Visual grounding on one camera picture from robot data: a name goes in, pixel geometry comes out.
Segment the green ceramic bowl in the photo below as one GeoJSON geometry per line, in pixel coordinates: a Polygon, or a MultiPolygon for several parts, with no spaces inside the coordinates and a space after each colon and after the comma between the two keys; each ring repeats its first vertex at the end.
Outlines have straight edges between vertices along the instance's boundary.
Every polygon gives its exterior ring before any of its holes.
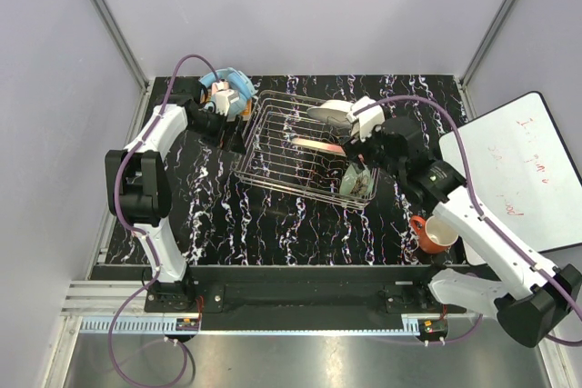
{"type": "Polygon", "coordinates": [[[376,189],[376,170],[365,165],[350,164],[339,185],[339,194],[371,199],[376,189]]]}

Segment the white paper plate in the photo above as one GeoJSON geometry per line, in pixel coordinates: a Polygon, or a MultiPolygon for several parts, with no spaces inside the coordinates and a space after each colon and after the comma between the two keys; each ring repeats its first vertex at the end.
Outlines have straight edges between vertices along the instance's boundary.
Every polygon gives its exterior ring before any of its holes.
{"type": "Polygon", "coordinates": [[[352,103],[341,100],[327,100],[321,105],[308,107],[307,115],[324,124],[335,127],[350,126],[347,115],[351,111],[352,103]]]}

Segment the wire dish rack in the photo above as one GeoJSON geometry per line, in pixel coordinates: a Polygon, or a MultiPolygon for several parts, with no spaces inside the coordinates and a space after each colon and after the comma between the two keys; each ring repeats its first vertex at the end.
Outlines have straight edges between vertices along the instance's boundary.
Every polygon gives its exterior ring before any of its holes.
{"type": "Polygon", "coordinates": [[[351,127],[335,127],[310,118],[306,110],[324,103],[322,99],[267,90],[258,96],[243,133],[246,154],[235,173],[247,184],[294,194],[345,208],[362,210],[371,199],[339,194],[345,170],[354,164],[346,157],[298,147],[292,139],[302,137],[341,145],[351,127]]]}

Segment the pink and cream plate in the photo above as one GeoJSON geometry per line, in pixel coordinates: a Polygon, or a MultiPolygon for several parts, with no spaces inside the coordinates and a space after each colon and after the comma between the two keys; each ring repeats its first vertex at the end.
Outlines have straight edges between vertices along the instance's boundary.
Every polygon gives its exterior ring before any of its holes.
{"type": "Polygon", "coordinates": [[[296,137],[292,139],[292,144],[298,147],[304,147],[309,150],[313,150],[316,152],[332,154],[337,156],[345,157],[346,154],[341,145],[338,144],[330,144],[325,143],[317,140],[296,137]]]}

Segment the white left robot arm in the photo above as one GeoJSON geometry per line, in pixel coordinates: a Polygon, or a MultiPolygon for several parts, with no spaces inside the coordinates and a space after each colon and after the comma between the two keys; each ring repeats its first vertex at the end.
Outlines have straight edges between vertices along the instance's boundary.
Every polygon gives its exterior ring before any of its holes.
{"type": "Polygon", "coordinates": [[[172,193],[166,155],[186,131],[216,149],[244,154],[241,124],[255,95],[252,83],[237,71],[217,82],[206,77],[189,92],[165,96],[133,141],[105,155],[109,210],[140,241],[153,281],[169,284],[164,298],[178,312],[195,304],[196,289],[183,281],[186,259],[169,223],[172,193]]]}

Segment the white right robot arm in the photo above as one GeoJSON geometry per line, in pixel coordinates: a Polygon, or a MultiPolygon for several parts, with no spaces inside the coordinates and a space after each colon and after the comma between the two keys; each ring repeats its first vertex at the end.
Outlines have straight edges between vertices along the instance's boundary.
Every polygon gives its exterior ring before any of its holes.
{"type": "Polygon", "coordinates": [[[577,310],[581,272],[559,267],[511,233],[460,173],[422,144],[422,133],[405,117],[348,115],[351,135],[342,148],[356,164],[386,171],[402,192],[451,228],[493,270],[494,281],[444,268],[413,289],[418,309],[442,304],[465,307],[498,321],[517,343],[533,348],[577,310]]]}

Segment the wooden board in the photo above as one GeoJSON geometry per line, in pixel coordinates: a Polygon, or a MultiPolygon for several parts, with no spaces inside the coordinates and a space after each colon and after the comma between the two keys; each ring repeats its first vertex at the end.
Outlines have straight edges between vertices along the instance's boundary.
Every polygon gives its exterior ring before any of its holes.
{"type": "Polygon", "coordinates": [[[244,120],[248,120],[252,113],[252,103],[248,102],[243,112],[240,114],[244,120]]]}

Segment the small pink box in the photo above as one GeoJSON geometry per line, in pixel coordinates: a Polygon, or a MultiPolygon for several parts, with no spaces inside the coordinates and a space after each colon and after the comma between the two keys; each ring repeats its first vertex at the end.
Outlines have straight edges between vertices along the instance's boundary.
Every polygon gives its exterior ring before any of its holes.
{"type": "Polygon", "coordinates": [[[211,85],[211,94],[213,95],[213,94],[216,94],[218,92],[228,90],[229,88],[230,88],[230,86],[229,86],[227,81],[214,82],[211,85]]]}

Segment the blue headphones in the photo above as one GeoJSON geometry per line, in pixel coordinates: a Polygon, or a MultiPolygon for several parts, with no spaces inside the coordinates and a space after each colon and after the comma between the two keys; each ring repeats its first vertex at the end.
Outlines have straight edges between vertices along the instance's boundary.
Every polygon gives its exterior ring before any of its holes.
{"type": "MultiPolygon", "coordinates": [[[[215,111],[215,105],[211,101],[211,85],[214,82],[227,81],[230,88],[236,90],[240,95],[239,107],[241,112],[245,109],[247,103],[252,100],[253,96],[256,94],[256,89],[254,88],[250,79],[244,75],[241,71],[234,68],[224,68],[216,71],[216,75],[209,73],[200,79],[200,83],[209,91],[210,97],[207,103],[205,103],[205,109],[213,109],[215,111]]],[[[227,116],[228,120],[233,120],[235,117],[227,116]]]]}

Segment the orange ceramic mug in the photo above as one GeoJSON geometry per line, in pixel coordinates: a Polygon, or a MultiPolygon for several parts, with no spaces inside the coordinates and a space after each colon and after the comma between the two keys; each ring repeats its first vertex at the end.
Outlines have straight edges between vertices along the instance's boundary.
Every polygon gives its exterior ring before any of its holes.
{"type": "Polygon", "coordinates": [[[416,233],[419,248],[427,254],[443,253],[459,239],[454,229],[433,215],[427,219],[413,215],[409,222],[416,233]]]}

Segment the white whiteboard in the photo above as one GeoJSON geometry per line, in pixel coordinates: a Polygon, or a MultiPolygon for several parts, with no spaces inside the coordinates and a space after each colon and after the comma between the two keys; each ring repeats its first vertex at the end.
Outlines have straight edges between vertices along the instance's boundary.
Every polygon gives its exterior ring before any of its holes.
{"type": "Polygon", "coordinates": [[[445,161],[469,171],[479,199],[558,265],[581,265],[581,176],[543,95],[529,92],[443,135],[445,161]],[[469,167],[462,165],[465,156],[469,167]]]}

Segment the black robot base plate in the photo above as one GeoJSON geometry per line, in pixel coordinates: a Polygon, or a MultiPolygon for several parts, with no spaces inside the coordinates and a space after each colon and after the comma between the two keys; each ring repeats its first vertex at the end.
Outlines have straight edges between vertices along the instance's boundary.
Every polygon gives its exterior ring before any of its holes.
{"type": "Polygon", "coordinates": [[[147,292],[149,313],[202,312],[203,330],[243,334],[372,333],[404,329],[404,315],[459,313],[428,291],[421,266],[198,266],[147,292]]]}

